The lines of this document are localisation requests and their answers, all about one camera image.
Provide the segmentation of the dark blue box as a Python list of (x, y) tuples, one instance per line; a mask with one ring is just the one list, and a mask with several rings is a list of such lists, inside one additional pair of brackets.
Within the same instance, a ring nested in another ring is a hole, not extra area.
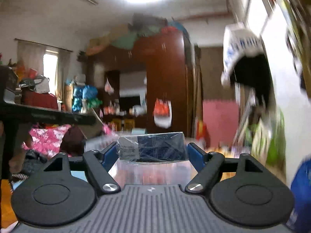
[(121, 160), (129, 162), (166, 163), (189, 159), (182, 132), (120, 136), (116, 150)]

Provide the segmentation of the clear plastic basket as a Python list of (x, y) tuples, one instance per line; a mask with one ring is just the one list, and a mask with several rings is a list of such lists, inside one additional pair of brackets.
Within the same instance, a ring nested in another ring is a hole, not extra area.
[[(84, 146), (85, 151), (102, 151), (111, 143), (116, 142), (120, 136), (130, 134), (119, 134), (114, 136), (103, 135), (88, 140)], [(185, 138), (188, 145), (194, 140)], [(175, 185), (185, 187), (196, 175), (197, 171), (191, 165), (189, 159), (179, 162), (166, 163), (143, 163), (118, 160), (109, 170), (109, 174), (121, 186), (125, 185)]]

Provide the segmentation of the pink foam mat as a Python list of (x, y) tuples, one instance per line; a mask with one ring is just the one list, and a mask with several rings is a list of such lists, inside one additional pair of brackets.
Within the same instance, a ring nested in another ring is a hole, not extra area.
[(202, 110), (209, 147), (231, 145), (239, 124), (238, 104), (234, 100), (204, 100)]

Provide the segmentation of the green white shopping bag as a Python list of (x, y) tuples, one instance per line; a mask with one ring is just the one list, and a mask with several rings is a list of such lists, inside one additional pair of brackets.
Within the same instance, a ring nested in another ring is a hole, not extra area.
[(283, 169), (286, 164), (285, 120), (280, 108), (244, 125), (244, 144), (262, 165)]

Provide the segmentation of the blue plastic bags pile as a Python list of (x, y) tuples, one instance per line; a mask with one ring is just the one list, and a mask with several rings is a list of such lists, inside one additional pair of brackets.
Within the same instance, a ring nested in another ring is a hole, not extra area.
[(98, 89), (92, 85), (73, 86), (72, 111), (82, 113), (102, 104), (98, 99)]

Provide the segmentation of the red white hanging bag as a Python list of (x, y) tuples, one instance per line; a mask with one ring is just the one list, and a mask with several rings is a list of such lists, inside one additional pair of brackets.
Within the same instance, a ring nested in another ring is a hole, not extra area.
[(157, 127), (164, 129), (170, 128), (172, 123), (171, 101), (156, 99), (153, 118)]

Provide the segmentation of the red cabinet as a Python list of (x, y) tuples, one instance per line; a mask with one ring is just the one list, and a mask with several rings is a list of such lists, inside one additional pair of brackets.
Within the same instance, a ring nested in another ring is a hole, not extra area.
[(40, 94), (34, 91), (24, 90), (22, 93), (22, 103), (32, 107), (58, 110), (57, 98), (49, 93)]

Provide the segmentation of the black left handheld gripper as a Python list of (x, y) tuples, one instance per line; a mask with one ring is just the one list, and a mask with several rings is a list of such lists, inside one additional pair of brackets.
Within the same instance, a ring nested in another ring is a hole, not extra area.
[(36, 123), (94, 125), (94, 115), (73, 114), (48, 108), (31, 107), (14, 102), (17, 75), (1, 66), (1, 179), (10, 177), (9, 161), (21, 149), (25, 137)]

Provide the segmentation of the white bag with blue letters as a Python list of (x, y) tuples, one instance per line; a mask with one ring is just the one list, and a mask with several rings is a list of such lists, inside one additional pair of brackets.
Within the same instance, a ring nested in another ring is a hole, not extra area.
[(223, 65), (221, 84), (229, 87), (230, 76), (237, 62), (243, 57), (255, 57), (264, 53), (262, 41), (242, 23), (226, 25), (223, 42)]

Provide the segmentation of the blue sleeve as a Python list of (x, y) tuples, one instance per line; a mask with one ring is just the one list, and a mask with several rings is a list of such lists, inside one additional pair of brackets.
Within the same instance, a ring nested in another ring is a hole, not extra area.
[(300, 165), (290, 186), (295, 204), (287, 226), (294, 232), (310, 232), (310, 159)]

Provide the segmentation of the dark wooden wardrobe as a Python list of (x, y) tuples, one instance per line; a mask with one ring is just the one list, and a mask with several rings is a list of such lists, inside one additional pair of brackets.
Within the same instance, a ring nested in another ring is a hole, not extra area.
[[(131, 50), (109, 45), (95, 47), (87, 53), (86, 80), (95, 83), (95, 65), (104, 68), (105, 73), (116, 71), (136, 72), (144, 68), (147, 72), (147, 131), (164, 133), (182, 131), (191, 133), (192, 93), (190, 82), (192, 71), (187, 58), (190, 42), (179, 30), (159, 33), (138, 39)], [(172, 106), (172, 123), (168, 129), (159, 128), (153, 121), (153, 110), (157, 99), (166, 99)]]

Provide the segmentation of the window curtain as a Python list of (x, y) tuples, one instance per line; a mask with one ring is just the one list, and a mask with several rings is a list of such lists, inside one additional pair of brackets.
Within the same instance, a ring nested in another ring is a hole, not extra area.
[(17, 60), (25, 66), (26, 71), (29, 72), (32, 68), (39, 75), (48, 78), (49, 92), (61, 100), (72, 52), (42, 43), (17, 38), (15, 40), (17, 41)]

